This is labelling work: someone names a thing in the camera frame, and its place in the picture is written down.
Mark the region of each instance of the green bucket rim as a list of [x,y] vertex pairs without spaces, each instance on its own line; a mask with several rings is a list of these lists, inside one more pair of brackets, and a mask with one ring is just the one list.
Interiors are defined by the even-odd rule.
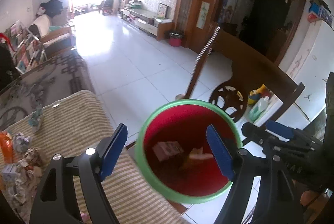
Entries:
[[237,147],[238,148],[242,147],[242,141],[241,141],[239,132],[238,132],[234,122],[229,117],[229,115],[226,114],[226,112],[224,112],[223,110],[221,110],[220,108],[218,108],[217,106],[215,106],[215,105],[213,105],[209,102],[200,101],[198,99],[181,99],[181,100],[170,102],[170,103],[167,103],[167,104],[161,106],[153,114],[151,114],[150,117],[146,120],[146,122],[144,123],[144,125],[141,128],[141,131],[139,133],[139,136],[138,136],[138,139],[137,139],[137,142],[136,142],[135,158],[136,158],[136,162],[138,164],[138,167],[139,167],[142,175],[144,176],[144,178],[147,180],[147,182],[157,192],[159,192],[161,195],[163,195],[166,199],[174,201],[174,202],[178,202],[178,203],[198,204],[198,203],[208,202],[208,201],[213,200],[214,198],[222,195],[227,189],[229,189],[231,187],[232,182],[229,181],[222,189],[220,189],[219,191],[217,191],[213,194],[207,195],[207,196],[194,197],[194,196],[188,196],[188,195],[181,194],[181,193],[176,192],[175,190],[169,188],[165,184],[163,184],[156,177],[156,175],[151,170],[151,167],[148,165],[148,162],[147,162],[146,156],[145,156],[145,152],[144,152],[144,135],[145,135],[145,132],[146,132],[148,126],[151,124],[152,120],[155,119],[160,113],[162,113],[163,111],[165,111],[169,108],[172,108],[172,107],[175,107],[175,106],[180,106],[180,105],[189,105],[189,104],[206,107],[206,108],[214,111],[218,115],[220,115],[230,126],[230,128],[231,128],[231,130],[234,134],[234,137],[236,139]]

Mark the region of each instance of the striped cloth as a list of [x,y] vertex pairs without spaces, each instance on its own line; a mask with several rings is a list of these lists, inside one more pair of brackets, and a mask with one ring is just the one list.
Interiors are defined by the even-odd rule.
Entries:
[[[82,90],[57,103],[60,104],[54,108],[55,104],[43,108],[44,122],[36,134],[28,125],[30,116],[11,125],[7,131],[32,136],[33,147],[41,148],[46,159],[56,153],[64,157],[80,155],[86,148],[112,135],[113,129],[92,92]],[[3,166],[1,154],[0,168]],[[79,208],[88,213],[79,177],[74,177],[74,183]],[[121,224],[188,223],[147,184],[126,150],[122,151],[112,175],[102,185]]]

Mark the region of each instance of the trash bin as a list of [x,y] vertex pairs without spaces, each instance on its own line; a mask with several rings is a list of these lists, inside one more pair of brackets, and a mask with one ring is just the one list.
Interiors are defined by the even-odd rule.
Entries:
[[[231,186],[214,158],[183,168],[184,159],[194,148],[202,148],[203,154],[212,154],[206,140],[206,128],[210,124],[223,137],[242,147],[230,117],[213,104],[196,99],[166,104],[143,125],[135,147],[136,162],[148,183],[166,199],[186,204],[203,203],[223,194]],[[183,152],[160,162],[155,147],[158,142],[169,141],[177,141]]]
[[182,43],[183,33],[180,31],[171,31],[169,32],[169,45],[173,47],[179,47]]

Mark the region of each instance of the wooden chair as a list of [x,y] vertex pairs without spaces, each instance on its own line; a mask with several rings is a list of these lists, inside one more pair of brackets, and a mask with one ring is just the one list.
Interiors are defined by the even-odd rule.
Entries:
[[[210,30],[212,34],[214,30],[217,31],[217,28],[211,26]],[[295,102],[305,88],[302,83],[297,85],[258,51],[220,29],[212,44],[209,47],[206,45],[202,52],[203,55],[198,58],[194,74],[183,98],[190,98],[211,48],[232,60],[233,75],[230,80],[216,87],[209,102],[218,106],[219,97],[222,97],[224,105],[218,107],[224,111],[229,107],[235,108],[235,111],[229,114],[234,122],[244,115],[249,92],[261,87],[262,84],[283,102],[282,106],[270,117],[270,120],[274,121]]]

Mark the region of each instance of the white tile floor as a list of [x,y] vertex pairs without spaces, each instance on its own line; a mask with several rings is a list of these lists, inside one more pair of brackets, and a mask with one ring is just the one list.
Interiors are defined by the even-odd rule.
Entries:
[[[128,127],[127,145],[158,107],[185,93],[197,54],[190,49],[171,47],[166,41],[138,30],[116,16],[97,12],[75,18],[76,43],[86,60],[92,83],[106,116],[116,129]],[[212,90],[232,76],[231,61],[213,53],[204,66],[193,98],[208,101]],[[237,124],[241,129],[243,121]],[[245,146],[253,155],[264,157],[256,144]],[[253,208],[259,187],[254,179],[246,214]],[[212,224],[228,193],[207,203],[192,205],[183,215],[189,223]]]

